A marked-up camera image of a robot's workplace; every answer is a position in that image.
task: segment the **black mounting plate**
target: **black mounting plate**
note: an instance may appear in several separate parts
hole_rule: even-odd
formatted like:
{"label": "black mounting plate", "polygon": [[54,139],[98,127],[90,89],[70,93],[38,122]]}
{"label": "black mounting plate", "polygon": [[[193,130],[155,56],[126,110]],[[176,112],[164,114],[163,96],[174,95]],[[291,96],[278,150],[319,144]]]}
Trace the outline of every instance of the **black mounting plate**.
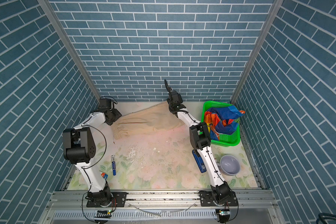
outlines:
{"label": "black mounting plate", "polygon": [[[200,206],[202,207],[211,207],[211,206],[217,206],[214,203],[212,192],[211,191],[199,191],[200,195]],[[237,206],[237,196],[235,195],[235,192],[232,191],[231,196],[228,198],[228,205],[229,206]]]}
{"label": "black mounting plate", "polygon": [[[111,192],[111,193],[113,195],[113,198],[116,199],[116,208],[124,207],[124,204],[126,203],[127,192]],[[87,201],[86,207],[87,208],[102,208],[101,206],[93,203],[90,200]]]}

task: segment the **robotic arm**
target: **robotic arm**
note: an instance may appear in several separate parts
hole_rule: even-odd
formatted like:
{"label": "robotic arm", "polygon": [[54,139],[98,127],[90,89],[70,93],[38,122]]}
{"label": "robotic arm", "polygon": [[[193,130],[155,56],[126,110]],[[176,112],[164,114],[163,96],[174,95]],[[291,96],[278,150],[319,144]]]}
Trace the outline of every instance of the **robotic arm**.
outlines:
{"label": "robotic arm", "polygon": [[110,206],[113,197],[106,180],[102,178],[98,167],[95,166],[98,162],[94,158],[96,145],[91,128],[99,131],[97,128],[101,124],[111,125],[121,116],[114,108],[114,102],[111,99],[100,99],[99,108],[90,113],[87,119],[74,128],[65,129],[62,133],[63,157],[74,164],[85,178],[90,188],[86,197],[90,207]]}
{"label": "robotic arm", "polygon": [[183,99],[181,95],[172,90],[166,80],[164,80],[164,84],[169,94],[169,98],[167,99],[169,111],[189,127],[191,145],[196,154],[199,154],[204,162],[209,175],[213,202],[218,206],[224,206],[225,203],[236,205],[237,199],[235,192],[230,189],[224,180],[213,157],[207,124],[205,122],[197,122],[182,104]]}

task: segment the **orange and blue object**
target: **orange and blue object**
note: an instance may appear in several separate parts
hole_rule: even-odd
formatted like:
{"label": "orange and blue object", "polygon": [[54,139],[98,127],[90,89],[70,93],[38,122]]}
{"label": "orange and blue object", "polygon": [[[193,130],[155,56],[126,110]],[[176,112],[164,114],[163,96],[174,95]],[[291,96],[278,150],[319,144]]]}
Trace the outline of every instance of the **orange and blue object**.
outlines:
{"label": "orange and blue object", "polygon": [[235,119],[244,114],[244,110],[238,110],[235,106],[207,109],[204,113],[204,122],[208,125],[210,138],[219,141],[220,133],[232,135],[239,125]]}

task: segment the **aluminum corner post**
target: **aluminum corner post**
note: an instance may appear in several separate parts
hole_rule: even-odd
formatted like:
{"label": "aluminum corner post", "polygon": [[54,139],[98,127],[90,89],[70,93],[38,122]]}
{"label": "aluminum corner post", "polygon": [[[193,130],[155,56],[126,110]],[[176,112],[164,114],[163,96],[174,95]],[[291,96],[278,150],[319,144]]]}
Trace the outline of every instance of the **aluminum corner post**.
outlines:
{"label": "aluminum corner post", "polygon": [[86,80],[88,86],[90,87],[91,91],[93,92],[94,96],[96,97],[97,101],[101,97],[98,89],[94,85],[90,75],[88,74],[85,65],[82,63],[80,57],[78,56],[75,48],[72,45],[71,40],[68,38],[67,33],[65,32],[60,20],[58,19],[56,13],[54,12],[51,4],[48,0],[38,0],[42,10],[45,12],[45,15],[51,22],[51,25],[54,27],[56,33],[60,37],[63,45],[66,47],[68,53],[71,55],[72,60],[76,64],[77,68],[81,72],[83,78]]}
{"label": "aluminum corner post", "polygon": [[251,71],[251,68],[253,67],[253,64],[255,62],[256,57],[258,56],[258,53],[264,43],[264,40],[266,36],[268,35],[268,32],[271,28],[271,25],[273,24],[273,21],[280,9],[280,6],[282,5],[282,2],[284,0],[275,0],[273,5],[270,8],[269,14],[266,18],[266,21],[263,25],[263,28],[260,31],[260,35],[255,43],[255,46],[251,52],[251,55],[249,57],[248,62],[246,63],[245,69],[242,72],[242,76],[239,79],[239,82],[237,83],[237,88],[235,89],[233,96],[230,99],[231,104],[235,104],[237,101],[237,98],[242,90],[242,87],[244,86],[244,83],[249,75],[249,72]]}

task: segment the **brick wall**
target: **brick wall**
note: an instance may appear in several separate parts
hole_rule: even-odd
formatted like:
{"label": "brick wall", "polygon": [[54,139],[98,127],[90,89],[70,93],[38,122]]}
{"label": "brick wall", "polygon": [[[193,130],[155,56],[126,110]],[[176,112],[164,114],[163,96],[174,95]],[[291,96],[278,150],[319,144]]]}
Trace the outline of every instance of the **brick wall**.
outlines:
{"label": "brick wall", "polygon": [[336,1],[285,0],[238,98],[287,223],[336,215]]}
{"label": "brick wall", "polygon": [[0,0],[0,223],[37,222],[71,164],[61,133],[96,99],[36,0]]}
{"label": "brick wall", "polygon": [[227,101],[273,0],[50,2],[101,95]]}

